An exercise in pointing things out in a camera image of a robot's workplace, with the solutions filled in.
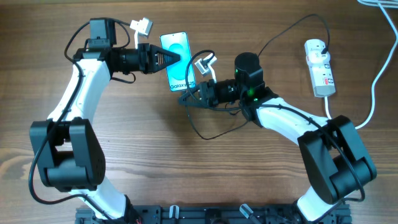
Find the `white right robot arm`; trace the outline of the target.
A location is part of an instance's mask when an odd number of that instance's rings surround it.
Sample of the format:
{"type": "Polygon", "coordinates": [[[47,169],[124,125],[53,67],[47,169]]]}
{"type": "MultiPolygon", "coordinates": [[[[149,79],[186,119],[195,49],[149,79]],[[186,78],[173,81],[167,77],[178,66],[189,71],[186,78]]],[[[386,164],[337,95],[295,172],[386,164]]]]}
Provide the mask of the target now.
{"type": "Polygon", "coordinates": [[[362,202],[364,186],[377,176],[368,150],[349,118],[315,116],[289,105],[266,86],[259,57],[251,52],[234,61],[234,78],[214,78],[188,87],[178,102],[221,111],[234,103],[247,121],[273,130],[298,145],[310,188],[295,203],[303,222],[317,223],[347,201],[362,202]],[[350,195],[360,192],[354,199],[350,195]]]}

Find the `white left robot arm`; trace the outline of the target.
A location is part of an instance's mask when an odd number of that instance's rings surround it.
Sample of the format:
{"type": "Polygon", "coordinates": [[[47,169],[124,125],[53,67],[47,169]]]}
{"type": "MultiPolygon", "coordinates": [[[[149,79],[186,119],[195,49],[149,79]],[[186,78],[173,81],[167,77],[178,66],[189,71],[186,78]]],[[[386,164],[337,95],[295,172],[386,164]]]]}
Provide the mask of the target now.
{"type": "Polygon", "coordinates": [[[46,187],[65,198],[85,202],[102,223],[142,223],[129,198],[106,178],[104,152],[92,127],[104,89],[115,74],[151,74],[180,60],[179,54],[139,42],[148,36],[147,18],[124,22],[109,17],[92,18],[82,48],[69,58],[72,77],[57,107],[29,131],[34,158],[30,174],[38,173],[46,187]]]}

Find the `turquoise screen smartphone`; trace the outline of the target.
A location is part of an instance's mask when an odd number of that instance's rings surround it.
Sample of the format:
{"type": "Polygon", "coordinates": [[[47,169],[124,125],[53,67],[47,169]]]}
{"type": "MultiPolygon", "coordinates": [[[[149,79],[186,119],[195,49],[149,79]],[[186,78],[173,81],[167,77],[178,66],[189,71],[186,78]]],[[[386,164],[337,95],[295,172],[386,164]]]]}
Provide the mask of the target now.
{"type": "Polygon", "coordinates": [[[180,56],[178,62],[166,68],[170,91],[186,90],[185,71],[192,57],[187,33],[176,32],[161,35],[160,43],[163,49],[180,56]]]}

